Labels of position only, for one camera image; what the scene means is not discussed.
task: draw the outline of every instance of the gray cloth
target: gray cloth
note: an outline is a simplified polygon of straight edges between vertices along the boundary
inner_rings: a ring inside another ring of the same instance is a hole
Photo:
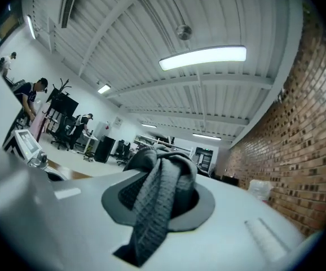
[[[136,223],[127,247],[142,266],[166,238],[172,212],[188,210],[197,171],[202,171],[186,154],[163,145],[141,149],[124,170],[137,168],[149,175],[133,206]]]

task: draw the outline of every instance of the table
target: table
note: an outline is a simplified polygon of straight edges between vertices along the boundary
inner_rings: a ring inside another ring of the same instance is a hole
[[[90,144],[90,141],[93,139],[94,141],[98,141],[98,139],[96,137],[94,137],[93,135],[87,135],[86,133],[83,132],[83,136],[85,136],[86,138],[88,138],[88,142],[86,143],[86,146],[85,146],[85,149],[84,151],[78,151],[80,154],[85,154],[87,149],[88,149],[88,146]]]

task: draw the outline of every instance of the ceiling light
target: ceiling light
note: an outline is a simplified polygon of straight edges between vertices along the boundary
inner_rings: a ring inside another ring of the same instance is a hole
[[[98,90],[98,93],[105,93],[109,89],[111,89],[111,87],[106,84],[101,89]]]
[[[222,61],[246,61],[247,49],[242,45],[215,46],[176,54],[159,61],[162,70],[177,67]]]
[[[194,135],[195,137],[200,137],[200,138],[216,139],[216,140],[218,140],[218,141],[221,140],[221,138],[218,138],[218,137],[211,137],[211,136],[209,136],[209,135],[205,136],[205,135],[203,135],[203,134],[197,134],[197,133],[193,133],[193,135]]]
[[[149,124],[142,124],[142,126],[146,126],[148,128],[157,128],[155,125],[149,125]]]
[[[35,33],[34,33],[34,27],[33,27],[33,23],[32,23],[32,18],[30,17],[30,15],[28,15],[27,18],[28,18],[28,24],[29,24],[30,32],[32,33],[33,38],[36,39],[36,36],[35,36]]]

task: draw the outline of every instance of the white plastic bag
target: white plastic bag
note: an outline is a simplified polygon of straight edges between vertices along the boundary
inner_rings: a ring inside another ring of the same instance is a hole
[[[254,195],[257,199],[268,201],[270,191],[273,188],[270,181],[251,180],[249,182],[248,192]]]

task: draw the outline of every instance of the man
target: man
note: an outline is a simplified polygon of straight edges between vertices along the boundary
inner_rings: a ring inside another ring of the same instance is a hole
[[[0,58],[0,74],[6,77],[8,70],[10,69],[10,64],[13,59],[16,59],[16,52],[8,56],[3,56]]]
[[[14,90],[14,95],[18,101],[23,105],[22,113],[24,112],[29,116],[31,121],[35,119],[34,101],[37,92],[43,92],[48,87],[48,81],[42,77],[36,83],[27,82],[21,85],[18,89]]]
[[[87,114],[87,115],[79,115],[77,117],[77,120],[75,122],[74,125],[74,129],[72,130],[71,133],[71,141],[70,141],[70,147],[71,149],[69,150],[70,152],[76,154],[77,152],[74,150],[74,145],[75,142],[77,141],[77,139],[79,139],[81,133],[83,132],[83,130],[85,132],[88,131],[87,128],[87,123],[89,120],[93,120],[93,115],[91,113]]]

